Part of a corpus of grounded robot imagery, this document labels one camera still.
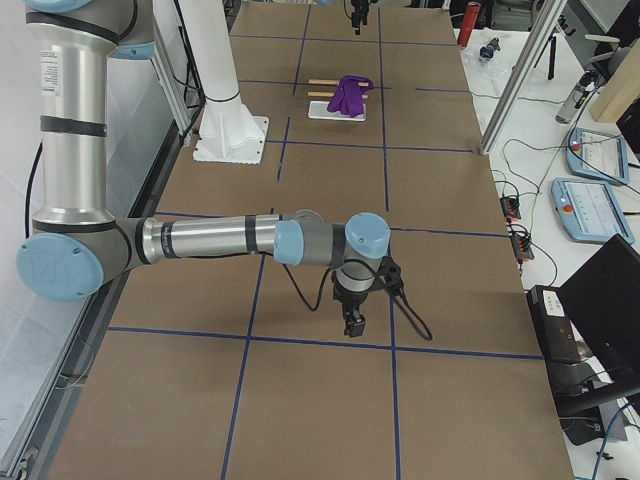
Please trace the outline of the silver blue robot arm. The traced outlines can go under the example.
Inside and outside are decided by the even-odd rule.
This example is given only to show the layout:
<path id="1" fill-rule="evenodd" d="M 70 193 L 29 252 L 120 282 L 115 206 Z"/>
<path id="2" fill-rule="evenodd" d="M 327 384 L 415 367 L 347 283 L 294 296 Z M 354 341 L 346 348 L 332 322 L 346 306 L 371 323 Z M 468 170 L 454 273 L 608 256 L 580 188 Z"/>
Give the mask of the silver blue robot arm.
<path id="1" fill-rule="evenodd" d="M 345 224 L 315 211 L 163 221 L 155 217 L 168 171 L 154 166 L 133 212 L 107 206 L 106 89 L 112 58 L 147 60 L 156 48 L 149 1 L 29 1 L 25 20 L 39 39 L 44 204 L 28 214 L 16 268 L 41 297 L 76 301 L 143 265 L 164 259 L 270 256 L 284 268 L 319 265 L 342 308 L 344 333 L 362 335 L 360 308 L 383 288 L 390 229 L 363 212 Z"/>

